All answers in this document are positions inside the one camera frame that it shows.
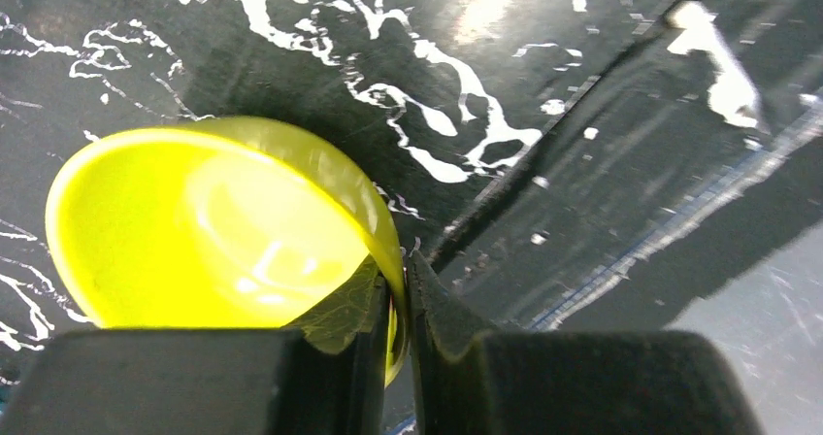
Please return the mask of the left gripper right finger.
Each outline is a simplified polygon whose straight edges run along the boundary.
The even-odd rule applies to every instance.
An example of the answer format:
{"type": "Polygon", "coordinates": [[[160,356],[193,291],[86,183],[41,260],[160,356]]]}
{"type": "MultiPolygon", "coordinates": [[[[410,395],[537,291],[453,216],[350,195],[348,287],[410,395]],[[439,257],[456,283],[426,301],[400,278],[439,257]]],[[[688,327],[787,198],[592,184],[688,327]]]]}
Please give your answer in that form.
{"type": "Polygon", "coordinates": [[[421,434],[758,434],[727,360],[681,331],[503,328],[407,266],[421,434]]]}

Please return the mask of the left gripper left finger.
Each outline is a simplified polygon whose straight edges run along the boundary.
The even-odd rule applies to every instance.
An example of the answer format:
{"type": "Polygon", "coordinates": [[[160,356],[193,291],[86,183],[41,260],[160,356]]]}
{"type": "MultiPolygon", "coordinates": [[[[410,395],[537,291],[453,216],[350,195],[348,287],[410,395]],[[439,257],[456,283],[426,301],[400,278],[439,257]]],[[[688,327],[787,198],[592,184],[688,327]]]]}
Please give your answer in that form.
{"type": "Polygon", "coordinates": [[[120,329],[50,342],[5,434],[376,434],[389,288],[363,264],[275,329],[120,329]]]}

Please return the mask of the yellow rimmed bowl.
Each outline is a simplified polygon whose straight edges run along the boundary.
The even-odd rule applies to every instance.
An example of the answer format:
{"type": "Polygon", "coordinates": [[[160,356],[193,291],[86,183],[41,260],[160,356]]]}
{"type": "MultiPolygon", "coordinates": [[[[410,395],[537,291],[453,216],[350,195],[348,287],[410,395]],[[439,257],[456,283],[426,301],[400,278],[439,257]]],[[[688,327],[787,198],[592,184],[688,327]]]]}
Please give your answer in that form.
{"type": "Polygon", "coordinates": [[[398,233],[345,153],[262,117],[117,132],[58,171],[51,258],[102,328],[282,327],[357,271],[390,290],[387,382],[409,347],[398,233]]]}

